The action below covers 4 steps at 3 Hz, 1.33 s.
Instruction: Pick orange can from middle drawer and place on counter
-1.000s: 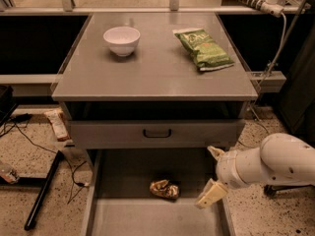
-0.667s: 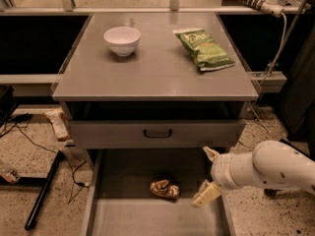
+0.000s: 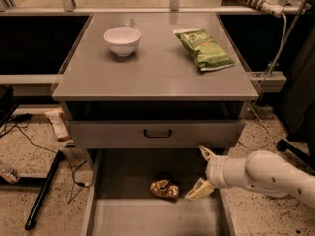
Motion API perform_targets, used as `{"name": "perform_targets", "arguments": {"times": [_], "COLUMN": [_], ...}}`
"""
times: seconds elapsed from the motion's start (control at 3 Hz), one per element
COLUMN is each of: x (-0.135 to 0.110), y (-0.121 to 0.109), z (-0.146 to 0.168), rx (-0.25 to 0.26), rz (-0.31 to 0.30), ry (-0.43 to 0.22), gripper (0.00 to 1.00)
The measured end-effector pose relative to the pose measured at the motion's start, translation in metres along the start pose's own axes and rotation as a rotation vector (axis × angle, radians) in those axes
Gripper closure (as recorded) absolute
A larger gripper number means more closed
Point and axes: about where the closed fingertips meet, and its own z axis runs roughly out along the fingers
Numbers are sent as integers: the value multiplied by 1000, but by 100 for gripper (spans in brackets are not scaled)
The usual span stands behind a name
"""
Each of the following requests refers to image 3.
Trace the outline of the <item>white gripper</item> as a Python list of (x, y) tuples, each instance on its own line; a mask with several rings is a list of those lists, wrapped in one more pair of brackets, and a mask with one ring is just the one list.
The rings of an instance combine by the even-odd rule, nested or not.
[(204, 159), (208, 162), (205, 171), (207, 180), (203, 178), (197, 180), (192, 189), (185, 195), (185, 199), (188, 201), (195, 201), (209, 195), (214, 191), (215, 187), (218, 189), (225, 189), (228, 187), (224, 178), (224, 166), (227, 157), (216, 156), (203, 145), (198, 145), (198, 149)]

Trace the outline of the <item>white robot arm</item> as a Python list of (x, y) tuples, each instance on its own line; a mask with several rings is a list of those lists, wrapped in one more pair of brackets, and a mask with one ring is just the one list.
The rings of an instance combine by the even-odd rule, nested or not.
[(195, 201), (214, 189), (242, 188), (265, 196), (282, 198), (292, 195), (315, 208), (315, 177), (299, 170), (278, 155), (257, 150), (247, 157), (215, 155), (198, 145), (207, 161), (206, 178), (199, 178), (185, 198)]

